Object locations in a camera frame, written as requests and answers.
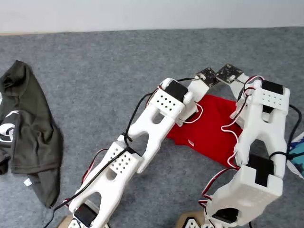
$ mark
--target gray carpet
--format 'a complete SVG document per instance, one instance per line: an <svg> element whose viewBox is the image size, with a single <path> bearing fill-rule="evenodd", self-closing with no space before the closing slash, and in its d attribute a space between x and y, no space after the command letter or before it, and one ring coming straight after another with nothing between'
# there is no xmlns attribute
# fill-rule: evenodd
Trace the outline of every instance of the gray carpet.
<svg viewBox="0 0 304 228"><path fill-rule="evenodd" d="M291 90L291 103L304 110L304 28L152 30L59 33L0 37L0 74L15 59L30 64L64 135L59 201L71 196L96 150L125 130L143 94L166 77L176 79L225 63L247 75L264 75ZM211 94L232 99L223 84ZM287 117L286 138L297 115ZM304 131L301 124L296 134ZM147 138L134 145L142 152ZM253 150L265 154L260 143ZM112 228L171 228L197 200L222 166L188 147L165 140L141 175L127 186L110 219ZM228 180L219 178L211 192ZM41 228L50 218L26 177L0 176L0 221L6 228ZM284 194L254 220L255 228L303 227L304 180L286 170ZM66 208L56 213L55 227Z"/></svg>

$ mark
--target clothing tag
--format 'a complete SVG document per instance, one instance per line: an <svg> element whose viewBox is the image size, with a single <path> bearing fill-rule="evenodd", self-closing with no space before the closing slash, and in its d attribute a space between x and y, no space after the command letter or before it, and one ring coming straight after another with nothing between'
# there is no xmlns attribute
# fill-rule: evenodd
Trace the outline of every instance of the clothing tag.
<svg viewBox="0 0 304 228"><path fill-rule="evenodd" d="M23 183L28 187L32 185L32 182L30 181L29 178L27 178L25 181L23 181Z"/></svg>

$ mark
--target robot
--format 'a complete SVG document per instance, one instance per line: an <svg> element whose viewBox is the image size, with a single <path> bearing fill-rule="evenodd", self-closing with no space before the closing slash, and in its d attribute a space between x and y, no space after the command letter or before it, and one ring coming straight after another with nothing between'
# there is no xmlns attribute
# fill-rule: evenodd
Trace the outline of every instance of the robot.
<svg viewBox="0 0 304 228"><path fill-rule="evenodd" d="M191 80L190 85L185 87L180 84L183 80ZM189 123L186 120L195 112L201 116L203 107L197 102L220 82L230 86L237 99L236 110L230 116L231 125L237 123L243 132L239 137L235 135L237 143L233 155L228 159L231 166L228 169L236 171L232 180L209 196L206 192L214 181L211 179L202 192L206 200L199 201L204 208L205 220L201 227L242 226L261 215L268 204L282 195L287 149L285 119L290 91L282 85L266 81L262 76L248 77L240 69L227 64L217 74L211 68L206 68L194 78L166 78L153 93L140 100L149 97L139 118L131 124L140 102L126 131L112 143L102 161L86 174L75 195L63 202L70 203L68 208L79 227L108 227L107 222L132 176L145 170L175 124L182 126ZM158 114L163 115L163 119L155 124L153 119ZM143 133L149 134L149 140L144 154L140 156L128 141L136 140ZM249 154L255 139L265 143L269 159ZM101 195L99 207L87 200L95 192ZM194 219L186 222L187 227L195 227L195 224Z"/></svg>

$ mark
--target red cloth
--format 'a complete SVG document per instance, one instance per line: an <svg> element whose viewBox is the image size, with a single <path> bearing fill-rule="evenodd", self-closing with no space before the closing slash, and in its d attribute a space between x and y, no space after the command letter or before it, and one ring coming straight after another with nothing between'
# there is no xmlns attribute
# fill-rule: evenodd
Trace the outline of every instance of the red cloth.
<svg viewBox="0 0 304 228"><path fill-rule="evenodd" d="M199 104L204 110L200 119L194 123L184 123L182 127L175 125L167 137L173 139L177 145L187 145L228 167L227 159L233 153L236 139L232 133L223 132L220 128L232 122L229 116L235 111L236 103L220 97L205 95ZM200 112L199 108L199 112L187 121L195 120ZM242 132L236 123L226 129L234 131L238 136Z"/></svg>

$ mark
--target white wall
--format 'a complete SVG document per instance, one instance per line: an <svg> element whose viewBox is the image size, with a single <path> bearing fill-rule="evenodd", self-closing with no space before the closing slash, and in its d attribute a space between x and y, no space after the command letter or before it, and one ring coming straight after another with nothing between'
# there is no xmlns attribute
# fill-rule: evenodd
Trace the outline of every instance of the white wall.
<svg viewBox="0 0 304 228"><path fill-rule="evenodd" d="M3 0L0 33L304 26L303 0Z"/></svg>

